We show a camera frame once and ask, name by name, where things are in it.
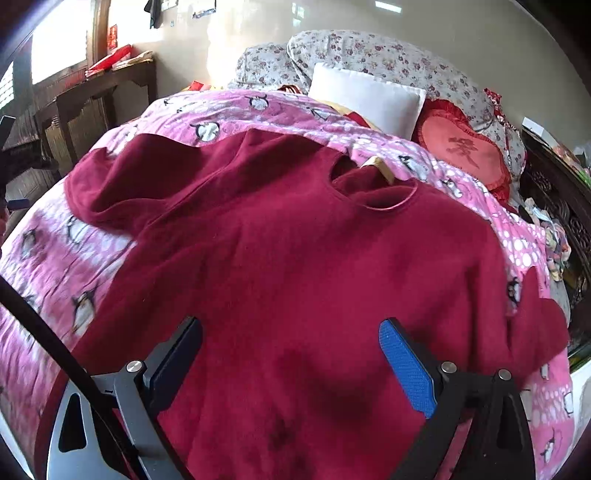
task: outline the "blue gripper pad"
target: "blue gripper pad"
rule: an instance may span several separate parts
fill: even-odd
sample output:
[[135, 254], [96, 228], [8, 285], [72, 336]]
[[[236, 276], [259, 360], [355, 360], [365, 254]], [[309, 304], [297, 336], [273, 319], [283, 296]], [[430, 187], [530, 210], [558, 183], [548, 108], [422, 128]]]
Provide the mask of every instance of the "blue gripper pad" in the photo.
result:
[[430, 419], [437, 407], [433, 379], [388, 320], [379, 326], [379, 345], [413, 408]]

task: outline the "black cable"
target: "black cable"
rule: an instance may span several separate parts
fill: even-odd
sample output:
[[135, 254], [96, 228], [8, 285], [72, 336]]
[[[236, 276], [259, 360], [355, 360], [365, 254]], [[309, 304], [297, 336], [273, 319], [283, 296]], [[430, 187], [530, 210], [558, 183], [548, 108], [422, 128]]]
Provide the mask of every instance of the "black cable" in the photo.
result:
[[49, 325], [1, 275], [0, 304], [4, 305], [14, 315], [39, 345], [56, 361], [72, 383], [90, 402], [91, 407], [109, 430], [117, 447], [129, 462], [134, 473], [141, 479], [145, 478], [144, 470], [139, 463], [138, 451], [113, 413], [108, 399], [100, 392], [92, 377], [80, 366]]

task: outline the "red sweater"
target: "red sweater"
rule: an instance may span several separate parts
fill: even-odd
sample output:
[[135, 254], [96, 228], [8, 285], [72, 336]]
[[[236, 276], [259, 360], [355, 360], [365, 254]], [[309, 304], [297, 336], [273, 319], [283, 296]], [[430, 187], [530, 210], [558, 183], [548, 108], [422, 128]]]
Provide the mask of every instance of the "red sweater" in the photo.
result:
[[199, 480], [387, 478], [424, 424], [380, 350], [387, 317], [441, 361], [518, 379], [568, 340], [534, 269], [506, 315], [484, 220], [303, 137], [139, 135], [114, 160], [87, 155], [66, 195], [78, 218], [137, 241], [74, 352], [90, 373], [145, 358], [187, 315], [203, 322], [159, 416]]

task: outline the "white pillow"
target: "white pillow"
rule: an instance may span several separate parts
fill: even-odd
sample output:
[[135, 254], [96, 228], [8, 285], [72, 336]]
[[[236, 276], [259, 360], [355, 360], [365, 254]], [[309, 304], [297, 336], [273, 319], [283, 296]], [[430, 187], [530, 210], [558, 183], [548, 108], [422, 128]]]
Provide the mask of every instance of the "white pillow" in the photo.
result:
[[321, 62], [314, 66], [308, 96], [338, 103], [357, 112], [382, 132], [410, 140], [427, 91]]

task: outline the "floral bedsheet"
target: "floral bedsheet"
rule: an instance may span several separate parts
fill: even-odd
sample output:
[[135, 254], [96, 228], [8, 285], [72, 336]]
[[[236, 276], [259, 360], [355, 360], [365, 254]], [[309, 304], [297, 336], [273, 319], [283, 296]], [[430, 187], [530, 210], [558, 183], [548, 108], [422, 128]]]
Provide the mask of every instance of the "floral bedsheet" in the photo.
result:
[[354, 30], [303, 31], [287, 44], [263, 43], [247, 48], [228, 87], [277, 90], [289, 84], [307, 93], [314, 65], [321, 61], [419, 87], [431, 99], [451, 101], [466, 114], [474, 130], [499, 147], [512, 178], [519, 179], [525, 147], [513, 130], [505, 132], [485, 91], [449, 61], [396, 38]]
[[[417, 144], [360, 127], [305, 95], [253, 90], [183, 92], [154, 102], [140, 118], [107, 132], [95, 147], [106, 147], [117, 155], [139, 133], [199, 147], [250, 128], [305, 136], [347, 153], [359, 165], [378, 155], [399, 179], [415, 177], [432, 185], [486, 219], [497, 234], [506, 258], [508, 310], [519, 302], [520, 282], [532, 266], [538, 270], [540, 295], [550, 296], [543, 230], [507, 213], [482, 183], [436, 160]], [[0, 273], [73, 349], [133, 246], [127, 237], [76, 219], [59, 183], [4, 243]], [[0, 409], [30, 463], [34, 455], [47, 453], [39, 450], [43, 443], [38, 435], [47, 434], [41, 425], [58, 373], [47, 354], [1, 309]], [[534, 372], [522, 392], [541, 480], [553, 476], [571, 444], [571, 391], [565, 351]], [[461, 444], [461, 437], [456, 436], [442, 478], [449, 476]]]

